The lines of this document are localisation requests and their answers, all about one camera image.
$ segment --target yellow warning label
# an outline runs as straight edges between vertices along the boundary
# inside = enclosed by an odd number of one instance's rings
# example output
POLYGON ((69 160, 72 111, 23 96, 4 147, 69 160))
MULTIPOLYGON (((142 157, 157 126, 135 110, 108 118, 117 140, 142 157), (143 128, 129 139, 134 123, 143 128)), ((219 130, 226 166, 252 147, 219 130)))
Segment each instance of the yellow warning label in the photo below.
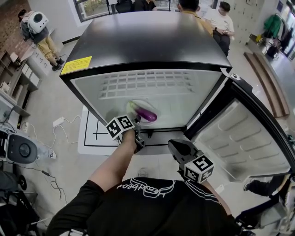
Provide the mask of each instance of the yellow warning label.
POLYGON ((91 57, 85 57, 85 58, 81 58, 81 59, 77 59, 74 61, 69 61, 65 64, 61 75, 65 74, 65 73, 70 73, 73 71, 78 71, 81 69, 86 69, 89 67, 90 61, 91 61, 91 57))

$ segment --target fridge door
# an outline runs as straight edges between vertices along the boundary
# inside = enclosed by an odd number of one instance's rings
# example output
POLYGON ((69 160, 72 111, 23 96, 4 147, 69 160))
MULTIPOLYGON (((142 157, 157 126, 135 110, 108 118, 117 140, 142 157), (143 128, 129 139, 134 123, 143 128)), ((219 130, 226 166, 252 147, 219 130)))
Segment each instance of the fridge door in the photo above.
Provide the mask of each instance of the fridge door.
POLYGON ((295 170, 295 152, 252 87, 233 74, 184 135, 230 176, 273 176, 295 170))

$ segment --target black t-shirt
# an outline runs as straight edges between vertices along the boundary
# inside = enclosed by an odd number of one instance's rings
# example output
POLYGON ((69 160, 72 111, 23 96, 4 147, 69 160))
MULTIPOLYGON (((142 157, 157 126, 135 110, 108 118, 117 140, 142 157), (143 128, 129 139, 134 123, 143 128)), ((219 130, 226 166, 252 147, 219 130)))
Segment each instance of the black t-shirt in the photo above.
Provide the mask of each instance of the black t-shirt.
POLYGON ((90 236, 235 235, 238 226, 215 196, 190 181, 138 177, 107 192, 88 180, 52 219, 47 236, 86 229, 90 236))
POLYGON ((156 7, 153 1, 147 2, 146 0, 135 0, 133 9, 135 12, 151 11, 156 7))

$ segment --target mini fridge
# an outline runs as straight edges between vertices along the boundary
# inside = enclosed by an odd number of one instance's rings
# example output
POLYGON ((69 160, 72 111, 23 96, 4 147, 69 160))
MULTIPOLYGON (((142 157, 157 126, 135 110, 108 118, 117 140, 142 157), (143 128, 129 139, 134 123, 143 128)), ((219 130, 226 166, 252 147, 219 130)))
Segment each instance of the mini fridge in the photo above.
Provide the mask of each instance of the mini fridge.
POLYGON ((61 79, 106 125, 134 113, 147 148, 191 140, 233 181, 292 172, 295 152, 272 114, 236 74, 195 16, 132 12, 95 19, 73 48, 61 79))

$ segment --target eggplant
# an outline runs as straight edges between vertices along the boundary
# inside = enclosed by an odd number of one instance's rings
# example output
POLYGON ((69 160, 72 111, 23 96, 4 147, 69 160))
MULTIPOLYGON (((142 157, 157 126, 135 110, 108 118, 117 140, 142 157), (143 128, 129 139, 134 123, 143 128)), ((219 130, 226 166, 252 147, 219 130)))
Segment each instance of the eggplant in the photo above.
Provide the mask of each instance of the eggplant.
POLYGON ((132 101, 129 101, 130 107, 142 118, 146 119, 147 121, 156 121, 157 120, 157 115, 137 104, 135 104, 132 101))

